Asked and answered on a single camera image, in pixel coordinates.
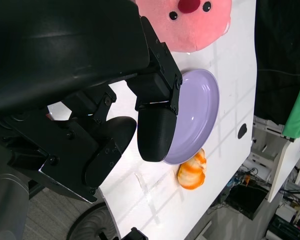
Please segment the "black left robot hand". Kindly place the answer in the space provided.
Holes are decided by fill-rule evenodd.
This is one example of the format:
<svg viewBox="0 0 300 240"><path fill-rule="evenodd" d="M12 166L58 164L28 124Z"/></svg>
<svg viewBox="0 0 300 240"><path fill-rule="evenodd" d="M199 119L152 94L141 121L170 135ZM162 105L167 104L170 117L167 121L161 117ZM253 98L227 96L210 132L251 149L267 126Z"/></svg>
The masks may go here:
<svg viewBox="0 0 300 240"><path fill-rule="evenodd" d="M172 145L181 72L130 0L0 0L0 146L9 167L94 203L133 137Z"/></svg>

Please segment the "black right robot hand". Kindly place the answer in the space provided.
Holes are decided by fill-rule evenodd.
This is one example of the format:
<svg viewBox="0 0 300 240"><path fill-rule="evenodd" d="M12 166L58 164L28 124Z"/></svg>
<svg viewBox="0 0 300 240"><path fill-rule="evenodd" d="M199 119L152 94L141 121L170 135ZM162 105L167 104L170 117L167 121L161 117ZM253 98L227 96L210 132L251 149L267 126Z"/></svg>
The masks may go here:
<svg viewBox="0 0 300 240"><path fill-rule="evenodd" d="M132 227L130 232L126 236L124 236L121 240L148 240L148 237L145 236L136 227Z"/></svg>

